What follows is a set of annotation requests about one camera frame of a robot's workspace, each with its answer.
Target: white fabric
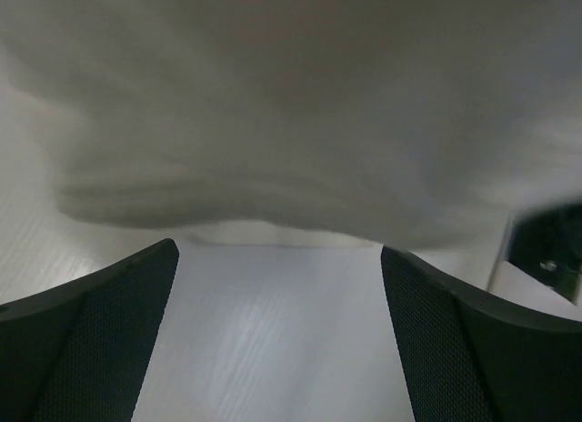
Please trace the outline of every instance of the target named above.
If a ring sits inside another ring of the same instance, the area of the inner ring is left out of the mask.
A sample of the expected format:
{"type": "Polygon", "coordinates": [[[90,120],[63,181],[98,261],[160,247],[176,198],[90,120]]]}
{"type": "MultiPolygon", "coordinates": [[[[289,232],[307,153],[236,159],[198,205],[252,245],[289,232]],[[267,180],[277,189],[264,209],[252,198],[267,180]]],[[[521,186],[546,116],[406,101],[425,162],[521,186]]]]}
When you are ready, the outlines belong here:
{"type": "Polygon", "coordinates": [[[189,234],[220,245],[279,245],[303,247],[363,247],[374,243],[364,239],[325,231],[276,226],[263,221],[226,221],[203,224],[189,234]]]}
{"type": "Polygon", "coordinates": [[[582,0],[0,0],[66,214],[406,248],[582,189],[582,0]]]}

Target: black object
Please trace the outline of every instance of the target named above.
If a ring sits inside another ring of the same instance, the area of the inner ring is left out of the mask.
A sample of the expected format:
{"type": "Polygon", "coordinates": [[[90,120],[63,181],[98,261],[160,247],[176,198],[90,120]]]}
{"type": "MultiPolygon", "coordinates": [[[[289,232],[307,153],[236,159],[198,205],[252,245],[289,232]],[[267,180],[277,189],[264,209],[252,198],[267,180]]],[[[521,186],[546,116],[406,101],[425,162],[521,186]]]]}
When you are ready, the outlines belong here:
{"type": "Polygon", "coordinates": [[[563,206],[520,221],[507,261],[576,302],[582,275],[582,206],[563,206]]]}
{"type": "Polygon", "coordinates": [[[129,422],[177,260],[165,240],[0,306],[0,421],[129,422]]]}
{"type": "Polygon", "coordinates": [[[388,248],[382,272],[417,422],[582,421],[582,323],[388,248]]]}

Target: white surface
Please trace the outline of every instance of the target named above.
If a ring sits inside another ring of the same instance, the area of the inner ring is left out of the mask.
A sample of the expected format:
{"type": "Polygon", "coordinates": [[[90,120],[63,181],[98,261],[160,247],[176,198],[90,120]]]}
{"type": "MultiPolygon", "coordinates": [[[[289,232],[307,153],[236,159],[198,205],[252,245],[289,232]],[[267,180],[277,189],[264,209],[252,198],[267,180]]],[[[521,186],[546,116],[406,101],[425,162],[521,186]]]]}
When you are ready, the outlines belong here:
{"type": "Polygon", "coordinates": [[[198,238],[218,245],[372,246],[372,242],[325,231],[305,231],[263,221],[228,221],[192,228],[198,238]]]}
{"type": "Polygon", "coordinates": [[[580,195],[581,5],[0,0],[0,25],[69,215],[410,249],[580,195]]]}
{"type": "Polygon", "coordinates": [[[135,421],[413,420],[378,248],[180,249],[135,421]]]}

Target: black mesh panel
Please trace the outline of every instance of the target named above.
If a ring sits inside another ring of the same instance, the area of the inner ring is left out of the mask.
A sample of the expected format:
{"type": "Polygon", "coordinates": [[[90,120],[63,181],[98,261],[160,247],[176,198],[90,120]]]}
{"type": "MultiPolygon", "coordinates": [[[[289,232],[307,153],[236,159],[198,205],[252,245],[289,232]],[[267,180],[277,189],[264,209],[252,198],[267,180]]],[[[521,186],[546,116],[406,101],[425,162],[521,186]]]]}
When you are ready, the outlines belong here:
{"type": "Polygon", "coordinates": [[[582,324],[566,331],[539,320],[518,326],[470,306],[463,313],[504,421],[582,421],[582,324]]]}
{"type": "Polygon", "coordinates": [[[34,422],[131,420],[176,260],[172,244],[88,294],[43,387],[34,422]]]}
{"type": "Polygon", "coordinates": [[[453,297],[386,248],[382,270],[416,422],[494,421],[453,297]]]}

